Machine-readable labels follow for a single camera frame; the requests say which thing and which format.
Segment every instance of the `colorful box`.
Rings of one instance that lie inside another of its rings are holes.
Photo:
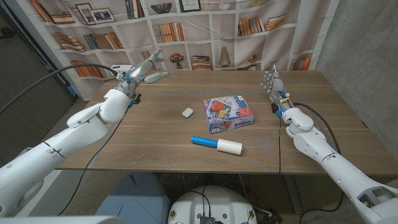
[[[203,111],[211,134],[250,125],[254,120],[254,114],[242,96],[203,100]]]

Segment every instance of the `wooden table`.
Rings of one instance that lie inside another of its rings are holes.
[[[269,98],[259,85],[264,81],[263,74],[262,71],[177,71],[155,84],[141,84],[137,89],[142,94],[141,102],[127,112],[90,169],[324,174],[315,161],[294,147],[283,122],[279,151],[279,119],[272,114]],[[294,102],[310,105],[329,122],[342,154],[354,165],[370,175],[398,174],[398,163],[321,73],[289,71],[280,72],[280,76]],[[102,102],[105,93],[114,86],[115,82],[105,83],[87,106]],[[254,123],[210,134],[201,101],[228,95],[244,97],[254,112]],[[181,112],[188,107],[194,114],[187,119]],[[300,109],[332,142],[322,121],[306,108]],[[244,151],[236,156],[192,144],[192,135],[241,142]],[[59,169],[84,169],[103,143],[100,140],[72,155]]]

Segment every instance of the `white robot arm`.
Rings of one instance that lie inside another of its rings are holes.
[[[127,109],[139,103],[136,87],[141,82],[154,83],[173,74],[162,72],[144,77],[154,62],[163,61],[158,57],[161,51],[157,50],[147,60],[131,67],[128,74],[118,77],[119,85],[105,94],[103,103],[74,114],[67,121],[67,129],[0,168],[0,217],[16,213],[19,199],[29,189],[66,158],[104,137],[108,132],[106,123],[120,122]]]
[[[333,181],[343,190],[367,224],[397,223],[398,189],[370,179],[350,161],[338,154],[325,136],[313,127],[312,119],[295,108],[289,100],[274,64],[274,73],[266,72],[266,85],[261,86],[272,102],[272,111],[290,124],[287,134],[293,138],[294,146],[319,163]]]

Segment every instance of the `bookshelf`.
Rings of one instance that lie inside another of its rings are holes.
[[[124,0],[37,0],[49,12],[69,11],[75,18],[73,24],[53,24],[45,22],[40,14],[31,5],[30,0],[17,0],[21,8],[28,15],[35,28],[52,49],[63,66],[70,65],[70,60],[81,60],[85,63],[100,63],[105,66],[112,64],[137,64],[144,60],[142,51],[150,53],[163,49],[161,57],[164,62],[155,64],[158,70],[174,70],[174,63],[169,58],[174,53],[185,57],[181,63],[182,68],[192,69],[190,56],[206,55],[210,57],[214,70],[236,70],[252,64],[258,70],[265,70],[268,63],[277,60],[280,70],[291,70],[293,63],[301,57],[319,55],[324,35],[321,30],[327,31],[333,18],[335,7],[332,4],[338,0],[264,0],[264,4],[251,7],[251,1],[228,1],[229,8],[220,11],[214,1],[202,1],[201,11],[181,12],[179,0],[141,0],[145,17],[128,19]],[[169,13],[157,14],[150,6],[153,4],[172,3]],[[85,25],[75,17],[71,7],[76,4],[90,3],[93,9],[110,8],[116,22]],[[251,35],[238,36],[239,18],[252,18],[259,16],[263,24],[271,17],[286,14],[285,24],[271,31],[259,32]],[[185,28],[185,40],[158,44],[152,25],[181,23]],[[76,37],[85,46],[85,52],[64,50],[54,32],[70,34]],[[115,32],[123,49],[90,50],[83,35],[105,34]],[[226,47],[231,61],[227,68],[218,65],[222,47]],[[253,54],[257,59],[248,63]],[[312,58],[309,69],[314,69],[317,57]],[[68,75],[75,82],[81,96],[89,100],[101,86],[103,80],[111,75],[108,71],[101,70],[104,78],[79,77],[74,70],[68,70]]]

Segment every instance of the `table leg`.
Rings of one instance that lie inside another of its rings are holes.
[[[296,214],[301,214],[303,212],[303,207],[301,205],[301,200],[299,193],[297,191],[296,181],[293,175],[284,175],[284,180],[286,184],[287,191],[289,193],[290,202],[293,206],[293,211]]]

